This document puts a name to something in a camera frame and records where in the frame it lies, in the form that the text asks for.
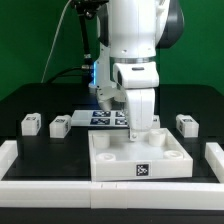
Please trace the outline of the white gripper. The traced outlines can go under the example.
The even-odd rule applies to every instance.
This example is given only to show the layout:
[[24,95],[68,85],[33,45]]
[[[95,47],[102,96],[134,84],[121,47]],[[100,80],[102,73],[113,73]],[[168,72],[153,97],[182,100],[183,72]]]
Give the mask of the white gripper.
[[153,123],[155,90],[159,75],[155,62],[113,65],[113,78],[125,97],[129,138],[138,141]]

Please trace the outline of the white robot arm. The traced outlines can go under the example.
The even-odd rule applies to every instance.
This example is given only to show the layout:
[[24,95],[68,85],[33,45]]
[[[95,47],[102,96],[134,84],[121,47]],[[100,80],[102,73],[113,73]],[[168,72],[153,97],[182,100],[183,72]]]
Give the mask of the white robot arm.
[[94,63],[100,108],[122,102],[129,138],[151,129],[159,75],[158,48],[173,46],[183,33],[179,0],[107,0],[97,13],[100,55]]

